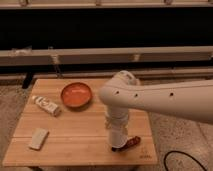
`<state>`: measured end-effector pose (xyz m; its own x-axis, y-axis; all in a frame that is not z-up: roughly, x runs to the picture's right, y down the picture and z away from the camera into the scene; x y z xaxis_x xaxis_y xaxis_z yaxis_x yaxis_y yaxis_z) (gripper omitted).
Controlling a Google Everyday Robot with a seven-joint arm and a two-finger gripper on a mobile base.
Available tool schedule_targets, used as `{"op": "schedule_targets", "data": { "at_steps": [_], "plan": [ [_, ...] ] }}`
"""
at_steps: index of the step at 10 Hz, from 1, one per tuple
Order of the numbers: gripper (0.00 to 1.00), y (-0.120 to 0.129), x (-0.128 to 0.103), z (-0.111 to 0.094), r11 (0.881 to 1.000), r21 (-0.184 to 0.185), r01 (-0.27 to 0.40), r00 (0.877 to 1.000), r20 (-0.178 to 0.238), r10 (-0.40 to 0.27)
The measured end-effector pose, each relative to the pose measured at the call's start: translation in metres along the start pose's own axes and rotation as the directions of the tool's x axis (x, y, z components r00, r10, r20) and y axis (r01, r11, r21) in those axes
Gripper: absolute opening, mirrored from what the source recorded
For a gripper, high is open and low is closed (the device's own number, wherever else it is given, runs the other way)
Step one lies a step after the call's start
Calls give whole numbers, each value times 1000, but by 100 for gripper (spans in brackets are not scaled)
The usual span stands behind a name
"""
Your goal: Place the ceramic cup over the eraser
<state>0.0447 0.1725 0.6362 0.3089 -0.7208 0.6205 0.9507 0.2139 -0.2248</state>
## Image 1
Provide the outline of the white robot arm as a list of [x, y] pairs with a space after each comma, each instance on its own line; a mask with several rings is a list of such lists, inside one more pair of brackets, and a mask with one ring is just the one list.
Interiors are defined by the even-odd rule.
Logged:
[[128, 142], [130, 109], [213, 124], [213, 80], [141, 86], [131, 72], [123, 70], [99, 89], [98, 96], [106, 106], [108, 143], [114, 149]]

